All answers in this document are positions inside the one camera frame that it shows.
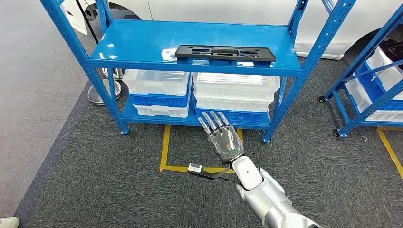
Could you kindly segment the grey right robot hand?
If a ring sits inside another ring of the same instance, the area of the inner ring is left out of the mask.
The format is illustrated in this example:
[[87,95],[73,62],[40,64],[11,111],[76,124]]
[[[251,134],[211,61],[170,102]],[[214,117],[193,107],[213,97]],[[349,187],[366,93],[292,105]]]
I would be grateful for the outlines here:
[[223,112],[203,111],[201,114],[198,121],[222,164],[230,164],[244,155],[243,142]]

